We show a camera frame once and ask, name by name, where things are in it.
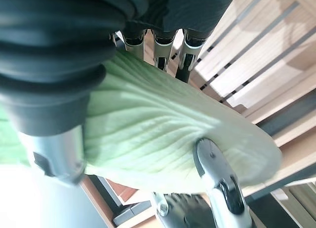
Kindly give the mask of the left robot hand silver fingers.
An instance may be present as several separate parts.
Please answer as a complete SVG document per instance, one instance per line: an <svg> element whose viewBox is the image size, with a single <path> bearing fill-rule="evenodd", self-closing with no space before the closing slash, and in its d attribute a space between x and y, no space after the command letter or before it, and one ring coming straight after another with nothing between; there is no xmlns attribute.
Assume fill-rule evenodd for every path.
<svg viewBox="0 0 316 228"><path fill-rule="evenodd" d="M153 193L151 205L164 228L254 228L237 176L208 138L193 149L197 172L210 202L200 195Z"/></svg>

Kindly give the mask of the right robot hand black cloth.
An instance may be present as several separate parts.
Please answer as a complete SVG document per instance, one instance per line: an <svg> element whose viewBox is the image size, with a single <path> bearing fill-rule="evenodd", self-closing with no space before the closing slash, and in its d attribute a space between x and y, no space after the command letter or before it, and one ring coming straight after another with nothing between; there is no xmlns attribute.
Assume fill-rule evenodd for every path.
<svg viewBox="0 0 316 228"><path fill-rule="evenodd" d="M32 166L67 184L86 168L82 126L92 89L105 78L113 35L139 53L153 31L154 62L184 31L176 77L187 82L206 39L233 0L0 0L0 103Z"/></svg>

